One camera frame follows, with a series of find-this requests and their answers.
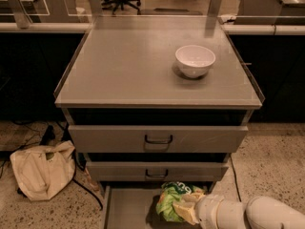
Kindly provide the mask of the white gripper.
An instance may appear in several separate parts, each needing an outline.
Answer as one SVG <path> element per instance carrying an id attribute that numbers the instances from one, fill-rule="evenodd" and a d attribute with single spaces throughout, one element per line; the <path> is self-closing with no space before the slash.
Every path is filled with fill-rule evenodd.
<path id="1" fill-rule="evenodd" d="M 191 225 L 196 225 L 199 222 L 202 229 L 218 229 L 217 210 L 224 200 L 223 196 L 191 193 L 184 194 L 182 199 L 186 202 L 173 202 L 173 209 L 180 217 Z"/>

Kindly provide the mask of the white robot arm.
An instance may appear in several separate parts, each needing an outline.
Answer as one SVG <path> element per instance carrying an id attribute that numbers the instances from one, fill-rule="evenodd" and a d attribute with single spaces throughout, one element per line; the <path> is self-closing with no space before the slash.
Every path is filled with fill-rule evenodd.
<path id="1" fill-rule="evenodd" d="M 305 215 L 270 197 L 256 196 L 247 203 L 220 195 L 183 195 L 174 211 L 202 229 L 305 229 Z"/>

